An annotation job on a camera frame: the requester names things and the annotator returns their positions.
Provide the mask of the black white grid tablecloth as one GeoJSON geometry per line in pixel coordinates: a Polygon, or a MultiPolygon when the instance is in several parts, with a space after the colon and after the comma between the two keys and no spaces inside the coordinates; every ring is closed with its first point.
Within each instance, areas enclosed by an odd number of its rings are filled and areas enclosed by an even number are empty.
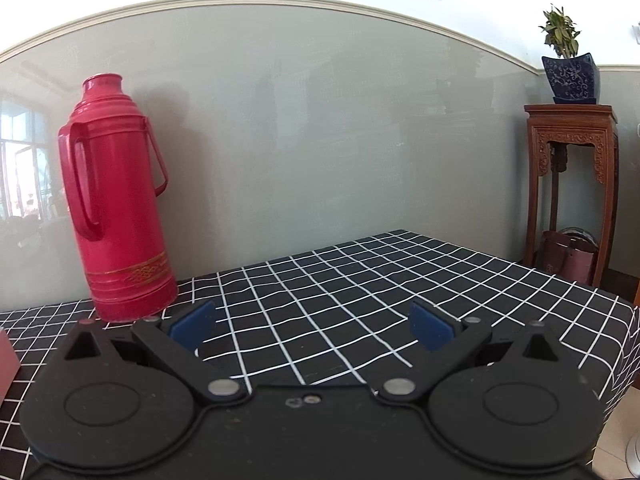
{"type": "Polygon", "coordinates": [[[412,363],[416,299],[502,334],[543,322],[608,410],[638,373],[639,313],[629,302],[403,230],[189,278],[171,311],[213,301],[217,324],[198,356],[247,387],[338,385],[412,363]]]}

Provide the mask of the dark red bag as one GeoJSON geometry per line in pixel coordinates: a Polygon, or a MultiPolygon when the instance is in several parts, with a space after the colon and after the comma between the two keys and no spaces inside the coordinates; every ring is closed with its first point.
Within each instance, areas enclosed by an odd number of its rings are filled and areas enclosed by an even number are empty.
{"type": "Polygon", "coordinates": [[[544,231],[535,266],[564,280],[590,285],[599,255],[596,239],[581,228],[544,231]]]}

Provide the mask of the red cardboard box tray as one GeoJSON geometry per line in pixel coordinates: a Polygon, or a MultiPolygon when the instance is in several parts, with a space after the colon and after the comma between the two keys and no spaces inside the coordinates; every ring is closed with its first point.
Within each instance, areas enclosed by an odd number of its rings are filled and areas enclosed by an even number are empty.
{"type": "Polygon", "coordinates": [[[8,334],[5,330],[0,330],[0,402],[6,398],[20,367],[20,360],[9,341],[8,334]]]}

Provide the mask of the red thermos flask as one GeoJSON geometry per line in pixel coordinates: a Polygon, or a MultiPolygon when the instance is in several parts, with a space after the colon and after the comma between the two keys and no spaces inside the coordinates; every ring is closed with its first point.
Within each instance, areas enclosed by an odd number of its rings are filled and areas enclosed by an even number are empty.
{"type": "Polygon", "coordinates": [[[163,156],[151,122],[117,74],[94,75],[58,130],[64,191],[91,298],[105,322],[157,313],[177,297],[154,165],[163,156]]]}

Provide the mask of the white fan base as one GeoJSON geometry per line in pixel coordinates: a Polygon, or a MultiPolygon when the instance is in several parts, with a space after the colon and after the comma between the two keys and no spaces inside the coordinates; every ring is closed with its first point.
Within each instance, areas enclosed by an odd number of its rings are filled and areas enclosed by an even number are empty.
{"type": "Polygon", "coordinates": [[[640,432],[634,434],[626,445],[625,462],[630,474],[640,478],[640,432]]]}

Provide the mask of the carved wooden plant stand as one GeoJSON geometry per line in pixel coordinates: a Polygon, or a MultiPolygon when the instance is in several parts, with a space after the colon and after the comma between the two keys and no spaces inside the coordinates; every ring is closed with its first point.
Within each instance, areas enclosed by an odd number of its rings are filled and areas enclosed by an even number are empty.
{"type": "Polygon", "coordinates": [[[528,154],[528,208],[523,263],[532,266],[539,242],[539,190],[551,179],[548,229],[558,228],[562,174],[584,184],[588,174],[600,185],[602,209],[598,253],[589,284],[598,287],[608,270],[614,242],[618,202],[617,118],[603,104],[527,104],[524,106],[528,154]]]}

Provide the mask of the dark blue flower pot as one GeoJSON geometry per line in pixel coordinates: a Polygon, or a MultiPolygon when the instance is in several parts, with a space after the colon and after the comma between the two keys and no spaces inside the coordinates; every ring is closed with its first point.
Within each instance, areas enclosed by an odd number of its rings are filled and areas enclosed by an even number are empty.
{"type": "Polygon", "coordinates": [[[555,104],[597,104],[600,70],[590,53],[576,58],[541,59],[555,104]]]}

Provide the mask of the green potted plant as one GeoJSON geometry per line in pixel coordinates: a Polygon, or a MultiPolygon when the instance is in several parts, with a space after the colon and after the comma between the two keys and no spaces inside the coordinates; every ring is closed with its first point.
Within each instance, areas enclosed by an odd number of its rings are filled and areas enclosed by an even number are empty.
{"type": "Polygon", "coordinates": [[[544,44],[559,58],[576,58],[580,31],[563,8],[552,6],[550,10],[544,11],[544,24],[539,28],[544,32],[544,44]]]}

